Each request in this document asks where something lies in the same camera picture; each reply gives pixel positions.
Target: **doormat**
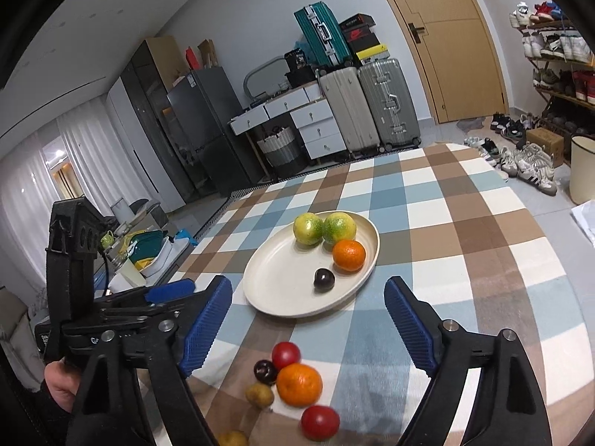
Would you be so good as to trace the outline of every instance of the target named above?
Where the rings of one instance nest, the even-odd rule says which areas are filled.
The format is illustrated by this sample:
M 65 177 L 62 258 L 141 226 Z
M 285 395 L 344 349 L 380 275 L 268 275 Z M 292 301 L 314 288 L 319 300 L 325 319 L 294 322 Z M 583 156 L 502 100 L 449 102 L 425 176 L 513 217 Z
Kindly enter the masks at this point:
M 459 127 L 465 133 L 468 133 L 470 130 L 481 129 L 483 127 L 483 121 L 485 117 L 476 117 L 475 119 L 464 119 L 460 120 L 456 123 L 456 126 Z

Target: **curtain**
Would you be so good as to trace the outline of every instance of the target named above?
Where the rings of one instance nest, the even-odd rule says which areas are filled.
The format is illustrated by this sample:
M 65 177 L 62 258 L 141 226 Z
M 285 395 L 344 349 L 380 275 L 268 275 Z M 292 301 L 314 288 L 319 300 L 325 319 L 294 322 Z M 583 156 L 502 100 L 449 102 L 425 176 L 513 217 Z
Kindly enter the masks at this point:
M 31 305 L 45 288 L 45 248 L 60 200 L 37 133 L 0 161 L 0 283 Z
M 56 118 L 66 152 L 85 196 L 104 216 L 120 198 L 151 199 L 124 149 L 101 97 Z

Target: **silver suitcase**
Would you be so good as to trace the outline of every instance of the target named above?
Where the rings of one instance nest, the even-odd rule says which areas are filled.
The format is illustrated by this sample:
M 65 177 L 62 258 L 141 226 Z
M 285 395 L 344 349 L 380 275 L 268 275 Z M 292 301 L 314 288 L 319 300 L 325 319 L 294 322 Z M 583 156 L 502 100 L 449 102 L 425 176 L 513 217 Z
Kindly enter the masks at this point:
M 366 64 L 359 69 L 359 80 L 387 150 L 392 146 L 419 145 L 419 123 L 399 61 Z
M 380 138 L 359 83 L 358 71 L 347 67 L 326 74 L 320 77 L 320 87 L 349 152 L 378 147 Z

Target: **orange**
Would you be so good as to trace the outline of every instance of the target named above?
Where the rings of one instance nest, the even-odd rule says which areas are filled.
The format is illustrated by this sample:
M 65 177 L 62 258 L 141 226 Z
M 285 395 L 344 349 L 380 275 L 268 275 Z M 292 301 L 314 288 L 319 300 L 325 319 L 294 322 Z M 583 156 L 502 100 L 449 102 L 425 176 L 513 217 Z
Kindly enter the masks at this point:
M 286 404 L 307 407 L 318 401 L 322 394 L 322 377 L 310 366 L 290 364 L 277 375 L 277 392 Z
M 366 250 L 359 241 L 342 239 L 332 247 L 332 259 L 339 268 L 355 272 L 364 265 Z

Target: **teal suitcase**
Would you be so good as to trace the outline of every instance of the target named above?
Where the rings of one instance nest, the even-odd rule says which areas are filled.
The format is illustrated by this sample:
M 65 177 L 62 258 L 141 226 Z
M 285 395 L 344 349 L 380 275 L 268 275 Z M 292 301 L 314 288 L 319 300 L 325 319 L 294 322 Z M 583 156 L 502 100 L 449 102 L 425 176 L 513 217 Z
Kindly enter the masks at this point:
M 294 15 L 320 65 L 339 67 L 351 60 L 337 19 L 325 3 L 312 3 Z

